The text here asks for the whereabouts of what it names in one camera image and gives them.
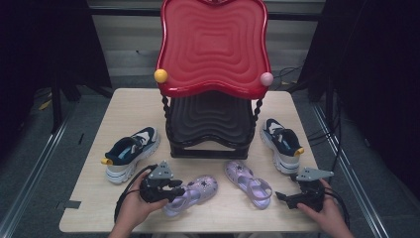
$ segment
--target lavender sandal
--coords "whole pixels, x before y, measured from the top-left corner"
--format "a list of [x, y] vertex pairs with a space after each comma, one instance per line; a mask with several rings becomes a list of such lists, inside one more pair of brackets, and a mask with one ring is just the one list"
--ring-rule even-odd
[[261, 178], [255, 178], [253, 171], [241, 161], [226, 163], [225, 174], [232, 183], [247, 194], [257, 208], [264, 210], [269, 206], [271, 186]]
[[184, 195], [176, 197], [173, 202], [163, 207], [162, 210], [167, 216], [176, 216], [192, 205], [212, 198], [219, 185], [213, 177], [201, 176], [182, 187], [185, 189]]

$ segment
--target table top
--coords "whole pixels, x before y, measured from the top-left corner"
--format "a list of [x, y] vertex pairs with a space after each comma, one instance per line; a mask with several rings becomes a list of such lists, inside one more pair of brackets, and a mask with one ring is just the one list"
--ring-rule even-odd
[[[219, 184], [217, 194], [210, 200], [193, 205], [176, 217], [167, 217], [162, 211], [150, 214], [134, 232], [313, 232], [319, 226], [298, 209], [289, 209], [279, 201], [274, 192], [286, 195], [300, 193], [296, 182], [281, 174], [272, 163], [272, 150], [260, 138], [262, 122], [274, 118], [284, 127], [292, 129], [305, 149], [300, 157], [300, 169], [317, 168], [302, 124], [289, 93], [269, 91], [262, 101], [262, 112], [257, 122], [256, 135], [249, 156], [244, 163], [257, 178], [266, 180], [273, 189], [271, 203], [265, 210], [257, 209], [246, 194], [230, 182], [224, 174], [228, 160], [175, 159], [170, 156], [170, 146], [164, 131], [164, 111], [157, 89], [121, 88], [114, 92], [103, 121], [99, 127], [86, 162], [80, 173], [70, 200], [81, 201], [78, 209], [68, 208], [59, 224], [63, 232], [110, 232], [113, 225], [116, 201], [128, 182], [114, 185], [105, 177], [106, 167], [100, 160], [123, 137], [131, 136], [148, 127], [157, 127], [160, 145], [149, 158], [140, 161], [142, 168], [166, 160], [174, 179], [185, 183], [202, 175], [213, 176]], [[219, 147], [206, 142], [202, 148]]]

